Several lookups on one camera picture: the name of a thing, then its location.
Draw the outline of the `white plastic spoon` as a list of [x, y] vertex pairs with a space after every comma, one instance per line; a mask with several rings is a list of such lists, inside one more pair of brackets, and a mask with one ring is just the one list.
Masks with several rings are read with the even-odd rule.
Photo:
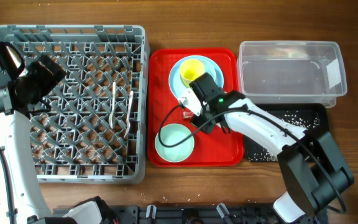
[[128, 138], [128, 134], [131, 128], [131, 122], [130, 122], [130, 113], [131, 113], [131, 109], [132, 109], [132, 104], [133, 104], [133, 97], [134, 97], [134, 92], [131, 90], [129, 93], [129, 101], [127, 104], [127, 116], [126, 116], [126, 131], [124, 134], [124, 139]]

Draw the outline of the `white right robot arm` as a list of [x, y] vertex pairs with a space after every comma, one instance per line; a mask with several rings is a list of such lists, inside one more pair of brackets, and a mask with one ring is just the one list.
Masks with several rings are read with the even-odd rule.
[[341, 194], [354, 183], [354, 175], [328, 130], [285, 122], [237, 90], [225, 92], [207, 73], [192, 81], [178, 100], [194, 114], [198, 130], [210, 133], [219, 124], [277, 158], [287, 191], [273, 209], [283, 221], [315, 216], [334, 199], [340, 202], [340, 211], [346, 211]]

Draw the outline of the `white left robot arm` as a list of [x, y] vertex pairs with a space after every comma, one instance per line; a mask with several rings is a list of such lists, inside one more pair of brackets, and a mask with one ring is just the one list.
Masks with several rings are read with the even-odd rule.
[[30, 117], [66, 75], [48, 55], [26, 65], [11, 43], [0, 42], [0, 223], [33, 223], [52, 214], [35, 171]]

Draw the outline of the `green bowl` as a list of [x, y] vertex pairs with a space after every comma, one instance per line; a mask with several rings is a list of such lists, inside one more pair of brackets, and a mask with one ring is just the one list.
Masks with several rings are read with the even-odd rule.
[[191, 131], [182, 124], [168, 124], [161, 130], [161, 135], [155, 137], [157, 154], [167, 162], [183, 162], [190, 157], [194, 150], [195, 140], [191, 136], [183, 143], [172, 147], [191, 134]]

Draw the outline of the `white plastic fork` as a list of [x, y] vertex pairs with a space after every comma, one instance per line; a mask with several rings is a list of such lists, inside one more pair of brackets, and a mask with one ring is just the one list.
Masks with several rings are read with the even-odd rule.
[[113, 128], [113, 116], [114, 116], [114, 109], [115, 109], [115, 102], [116, 102], [116, 82], [113, 82], [112, 84], [112, 100], [111, 100], [111, 112], [108, 118], [109, 121], [109, 127]]

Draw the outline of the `rice food waste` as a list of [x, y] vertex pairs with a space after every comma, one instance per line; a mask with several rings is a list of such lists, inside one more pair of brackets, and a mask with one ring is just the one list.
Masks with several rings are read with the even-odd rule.
[[[318, 126], [325, 126], [320, 115], [315, 110], [291, 110], [291, 111], [268, 111], [270, 114], [287, 123], [301, 126], [306, 129], [313, 129]], [[255, 141], [244, 136], [245, 158], [250, 162], [277, 162], [277, 157], [268, 150], [257, 144]]]

